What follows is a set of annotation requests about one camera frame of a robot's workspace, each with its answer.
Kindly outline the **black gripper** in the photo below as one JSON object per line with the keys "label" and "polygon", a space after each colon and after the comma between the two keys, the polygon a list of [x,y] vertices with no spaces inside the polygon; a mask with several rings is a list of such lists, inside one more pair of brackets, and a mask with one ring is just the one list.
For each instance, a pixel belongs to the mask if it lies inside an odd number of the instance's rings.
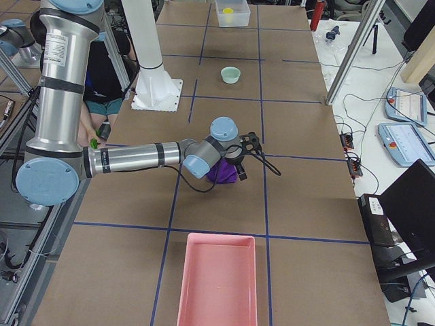
{"label": "black gripper", "polygon": [[247,179],[245,168],[242,165],[244,159],[243,147],[241,145],[231,145],[226,149],[225,160],[235,166],[240,181]]}

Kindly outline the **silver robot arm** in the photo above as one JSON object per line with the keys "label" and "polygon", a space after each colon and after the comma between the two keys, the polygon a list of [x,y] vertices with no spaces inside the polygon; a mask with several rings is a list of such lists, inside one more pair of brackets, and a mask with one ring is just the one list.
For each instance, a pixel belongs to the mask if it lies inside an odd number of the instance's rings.
{"label": "silver robot arm", "polygon": [[35,62],[41,56],[39,44],[25,23],[17,18],[1,22],[1,50],[8,57],[19,54],[25,62]]}
{"label": "silver robot arm", "polygon": [[204,177],[222,160],[240,180],[245,151],[234,121],[212,121],[202,141],[93,149],[77,144],[90,44],[105,30],[102,1],[42,1],[47,29],[35,136],[27,142],[16,175],[20,195],[33,204],[53,206],[76,193],[82,179],[97,174],[145,170],[181,164]]}

